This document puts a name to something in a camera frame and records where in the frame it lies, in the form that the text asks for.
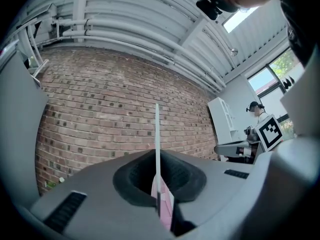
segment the white rod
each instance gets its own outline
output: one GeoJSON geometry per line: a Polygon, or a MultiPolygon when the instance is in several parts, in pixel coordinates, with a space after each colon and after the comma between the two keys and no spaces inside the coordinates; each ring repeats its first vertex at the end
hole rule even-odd
{"type": "Polygon", "coordinates": [[[189,68],[192,70],[192,72],[199,74],[200,76],[203,77],[203,79],[207,80],[211,85],[213,85],[215,88],[214,89],[218,89],[218,90],[222,90],[222,88],[209,76],[206,75],[203,71],[201,71],[199,68],[197,68],[196,66],[192,65],[190,62],[188,62],[187,60],[176,56],[174,53],[165,50],[163,47],[148,42],[146,40],[143,40],[141,38],[138,37],[134,37],[128,34],[123,34],[123,33],[117,33],[117,32],[113,32],[113,31],[104,31],[104,30],[79,30],[79,31],[65,31],[62,33],[62,35],[64,37],[74,37],[74,36],[98,36],[98,37],[107,37],[107,38],[113,38],[116,40],[121,40],[121,41],[126,41],[129,43],[133,43],[133,44],[139,44],[142,45],[144,47],[148,47],[152,50],[156,50],[159,51],[160,53],[163,53],[165,55],[167,55],[168,57],[174,58],[177,62],[179,62],[180,64],[184,65],[185,67],[189,68]]]}
{"type": "Polygon", "coordinates": [[[209,68],[205,63],[203,63],[198,57],[196,57],[191,52],[183,48],[181,45],[175,43],[174,41],[160,34],[157,34],[151,30],[148,30],[146,28],[129,24],[127,22],[121,22],[121,21],[110,20],[110,19],[85,19],[85,20],[61,20],[60,21],[60,25],[62,26],[76,26],[76,25],[84,25],[84,24],[112,27],[120,30],[127,30],[127,31],[140,34],[142,36],[157,40],[173,49],[181,51],[184,55],[189,57],[193,62],[200,65],[210,76],[212,76],[223,87],[226,87],[225,82],[223,82],[214,72],[212,72],[211,68],[209,68]]]}
{"type": "Polygon", "coordinates": [[[34,38],[34,34],[32,33],[31,25],[28,26],[28,34],[29,34],[29,38],[31,39],[31,44],[33,45],[35,53],[38,56],[38,59],[40,60],[41,64],[44,63],[44,61],[41,58],[40,52],[38,50],[38,47],[34,38]]]}
{"type": "Polygon", "coordinates": [[[31,25],[31,24],[35,24],[37,23],[37,18],[34,18],[30,21],[28,21],[26,24],[23,24],[22,26],[20,26],[17,30],[15,30],[13,33],[11,33],[3,42],[3,44],[5,45],[8,41],[11,40],[11,38],[13,38],[16,34],[18,34],[21,30],[25,29],[27,26],[31,25]]]}
{"type": "Polygon", "coordinates": [[[40,73],[40,71],[44,68],[44,66],[48,63],[48,59],[46,58],[45,60],[44,60],[44,62],[36,69],[36,71],[33,73],[33,77],[34,78],[36,78],[37,77],[37,75],[40,73]]]}
{"type": "Polygon", "coordinates": [[[160,217],[161,212],[161,166],[160,166],[160,117],[159,104],[155,104],[155,180],[157,190],[157,212],[160,217]]]}
{"type": "Polygon", "coordinates": [[[26,39],[26,40],[25,40],[25,41],[26,41],[26,45],[27,45],[28,48],[30,49],[30,51],[31,51],[31,53],[32,53],[32,56],[33,56],[36,64],[37,64],[38,67],[39,67],[39,66],[40,66],[40,63],[39,63],[39,61],[38,61],[38,59],[37,59],[37,57],[36,57],[36,55],[35,55],[34,50],[32,49],[32,46],[31,46],[31,44],[30,44],[30,40],[29,40],[28,33],[27,33],[27,30],[26,30],[26,29],[24,29],[23,35],[25,36],[25,39],[26,39]]]}
{"type": "MultiPolygon", "coordinates": [[[[127,42],[123,42],[123,41],[119,41],[119,40],[114,40],[114,39],[110,39],[110,38],[106,38],[106,37],[100,37],[100,36],[90,36],[90,35],[80,35],[80,36],[63,36],[63,37],[60,37],[58,40],[68,40],[68,39],[78,39],[78,38],[82,38],[82,39],[88,39],[88,40],[96,40],[96,41],[104,41],[104,42],[109,42],[109,43],[114,43],[114,44],[119,44],[119,45],[123,45],[123,46],[127,46],[127,47],[130,47],[130,48],[133,48],[133,49],[136,49],[138,51],[142,51],[142,52],[145,52],[147,54],[150,54],[154,57],[157,57],[159,59],[162,59],[166,62],[168,62],[169,64],[172,64],[174,66],[179,66],[179,64],[175,63],[174,61],[171,61],[157,53],[154,53],[148,49],[145,49],[145,48],[142,48],[140,46],[136,46],[134,44],[131,44],[131,43],[127,43],[127,42]]],[[[182,70],[181,71],[178,71],[178,70],[175,70],[177,71],[178,73],[180,73],[181,75],[187,77],[185,74],[185,72],[183,72],[182,70]]],[[[213,88],[211,85],[208,84],[208,82],[205,82],[202,78],[200,78],[199,76],[193,74],[191,71],[188,71],[187,72],[188,75],[191,75],[192,77],[194,77],[193,81],[196,82],[197,84],[199,84],[201,87],[205,88],[206,90],[210,91],[211,93],[214,94],[214,92],[218,93],[219,91],[217,91],[215,88],[213,88]]]]}
{"type": "Polygon", "coordinates": [[[59,34],[59,21],[56,23],[56,38],[58,39],[60,37],[60,34],[59,34]]]}

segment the metal bar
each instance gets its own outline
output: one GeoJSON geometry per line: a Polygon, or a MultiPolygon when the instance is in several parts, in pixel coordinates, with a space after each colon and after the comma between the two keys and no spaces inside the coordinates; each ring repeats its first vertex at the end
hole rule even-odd
{"type": "Polygon", "coordinates": [[[215,39],[212,38],[212,40],[215,41],[215,45],[218,47],[218,49],[221,51],[222,54],[224,54],[226,60],[229,62],[232,68],[236,68],[235,62],[232,60],[230,56],[230,47],[225,39],[228,39],[227,37],[222,37],[221,33],[219,33],[212,24],[208,24],[207,29],[214,35],[215,39]]]}
{"type": "Polygon", "coordinates": [[[6,39],[5,41],[2,43],[3,45],[5,45],[8,41],[11,40],[11,38],[13,38],[16,34],[18,34],[21,30],[25,29],[27,26],[31,25],[31,24],[35,24],[37,23],[37,18],[34,18],[32,20],[30,20],[29,22],[23,24],[22,26],[20,26],[17,30],[15,30],[13,33],[11,33],[6,39]]]}
{"type": "Polygon", "coordinates": [[[60,28],[60,25],[59,25],[59,21],[57,21],[57,23],[56,23],[56,38],[57,39],[59,39],[59,37],[60,37],[60,31],[59,31],[59,28],[60,28]]]}
{"type": "Polygon", "coordinates": [[[27,30],[26,30],[26,29],[24,29],[23,35],[25,36],[25,38],[26,38],[26,40],[27,40],[27,41],[26,41],[26,45],[27,45],[27,47],[30,49],[31,54],[32,54],[32,56],[33,56],[36,64],[37,64],[38,67],[39,67],[39,66],[40,66],[40,63],[39,63],[39,61],[38,61],[38,59],[37,59],[37,57],[36,57],[36,55],[35,55],[34,50],[32,49],[32,46],[31,46],[31,44],[30,44],[30,40],[29,40],[28,33],[27,33],[27,30]]]}
{"type": "Polygon", "coordinates": [[[41,58],[40,52],[38,50],[35,38],[34,38],[34,34],[32,33],[32,29],[31,29],[31,25],[28,26],[28,34],[29,34],[29,38],[31,40],[31,44],[33,45],[33,48],[35,50],[36,55],[38,56],[38,59],[40,60],[41,64],[44,63],[44,61],[41,58]]]}
{"type": "Polygon", "coordinates": [[[259,93],[257,96],[258,96],[259,99],[261,99],[264,96],[268,95],[269,93],[272,93],[277,88],[280,88],[280,84],[278,82],[275,82],[273,85],[269,86],[268,89],[266,89],[263,92],[259,93]]]}
{"type": "MultiPolygon", "coordinates": [[[[202,29],[205,27],[205,25],[208,23],[207,19],[204,17],[199,17],[196,22],[194,22],[191,27],[188,29],[188,31],[184,34],[184,36],[179,41],[179,45],[186,48],[189,46],[189,44],[192,42],[195,37],[201,33],[202,29]]],[[[177,54],[177,56],[181,55],[181,51],[174,50],[174,54],[177,54]]]]}
{"type": "Polygon", "coordinates": [[[48,63],[48,59],[45,59],[44,62],[37,68],[37,70],[33,73],[33,77],[36,78],[40,71],[44,68],[44,66],[48,63]]]}
{"type": "Polygon", "coordinates": [[[269,64],[265,65],[265,67],[270,71],[270,73],[274,76],[274,78],[278,81],[280,84],[280,89],[285,94],[287,92],[284,84],[281,82],[280,78],[277,76],[277,74],[272,70],[272,68],[269,66],[269,64]]]}
{"type": "Polygon", "coordinates": [[[287,120],[287,119],[289,119],[290,117],[289,117],[289,115],[288,114],[285,114],[285,115],[283,115],[283,116],[280,116],[278,119],[277,119],[277,121],[278,121],[278,123],[280,124],[280,123],[282,123],[283,121],[285,121],[285,120],[287,120]]]}
{"type": "Polygon", "coordinates": [[[157,212],[161,213],[161,166],[160,166],[160,117],[159,104],[155,104],[155,180],[157,188],[157,212]]]}

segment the ceiling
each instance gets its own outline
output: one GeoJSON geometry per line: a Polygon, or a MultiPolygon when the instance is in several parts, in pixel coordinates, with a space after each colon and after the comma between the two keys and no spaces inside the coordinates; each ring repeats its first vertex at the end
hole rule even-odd
{"type": "Polygon", "coordinates": [[[223,23],[230,13],[224,12],[217,21],[212,21],[196,7],[196,2],[30,0],[16,24],[23,22],[26,17],[32,18],[41,8],[54,4],[57,8],[56,17],[65,22],[91,20],[86,21],[86,25],[73,26],[65,33],[66,36],[77,37],[79,35],[76,33],[89,30],[84,39],[60,40],[62,44],[68,42],[68,45],[75,46],[104,47],[140,56],[179,72],[210,92],[218,93],[226,86],[224,78],[228,74],[237,71],[249,58],[254,63],[259,56],[253,59],[253,55],[283,34],[286,21],[280,2],[272,0],[228,33],[223,23]],[[127,27],[120,27],[113,22],[125,23],[127,27]],[[237,56],[231,56],[231,48],[238,49],[237,56]]]}

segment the white wall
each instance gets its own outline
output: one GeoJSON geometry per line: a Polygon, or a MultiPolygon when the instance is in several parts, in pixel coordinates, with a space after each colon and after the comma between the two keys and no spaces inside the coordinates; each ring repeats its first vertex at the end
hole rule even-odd
{"type": "Polygon", "coordinates": [[[253,101],[260,103],[249,81],[243,75],[237,76],[226,85],[226,88],[218,94],[218,97],[230,106],[235,117],[233,123],[238,130],[239,137],[241,140],[246,139],[244,129],[248,126],[256,126],[258,122],[256,117],[246,112],[246,108],[253,101]]]}

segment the skylight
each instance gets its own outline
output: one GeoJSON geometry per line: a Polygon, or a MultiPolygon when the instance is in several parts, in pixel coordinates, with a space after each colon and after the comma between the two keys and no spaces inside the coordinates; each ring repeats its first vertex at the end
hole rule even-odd
{"type": "Polygon", "coordinates": [[[252,14],[258,7],[251,8],[247,11],[238,11],[224,24],[225,30],[230,33],[236,28],[241,22],[243,22],[250,14],[252,14]]]}

